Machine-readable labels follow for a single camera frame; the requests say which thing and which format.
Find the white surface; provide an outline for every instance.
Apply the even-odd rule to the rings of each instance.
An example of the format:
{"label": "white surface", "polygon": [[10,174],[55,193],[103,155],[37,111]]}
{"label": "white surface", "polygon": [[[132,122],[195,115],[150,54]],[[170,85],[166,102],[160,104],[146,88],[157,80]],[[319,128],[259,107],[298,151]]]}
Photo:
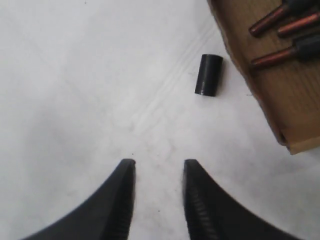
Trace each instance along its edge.
{"label": "white surface", "polygon": [[[0,239],[82,203],[137,161],[131,240],[186,240],[183,161],[265,220],[320,238],[320,150],[290,156],[230,62],[205,0],[0,1]],[[201,54],[226,57],[218,98]]]}

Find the copper pipe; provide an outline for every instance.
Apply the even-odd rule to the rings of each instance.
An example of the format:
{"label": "copper pipe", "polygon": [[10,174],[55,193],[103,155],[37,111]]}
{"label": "copper pipe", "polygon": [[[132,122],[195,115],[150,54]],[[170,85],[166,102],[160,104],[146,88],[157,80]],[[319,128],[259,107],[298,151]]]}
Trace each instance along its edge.
{"label": "copper pipe", "polygon": [[249,28],[252,36],[258,37],[276,23],[290,15],[290,7],[284,3]]}
{"label": "copper pipe", "polygon": [[300,30],[312,27],[319,23],[320,23],[320,11],[280,27],[277,30],[277,35],[280,38],[284,38],[291,34],[297,33]]}
{"label": "copper pipe", "polygon": [[296,47],[291,46],[286,49],[256,58],[251,61],[251,67],[253,69],[261,69],[266,67],[271,67],[286,60],[295,58],[298,54],[298,50]]}

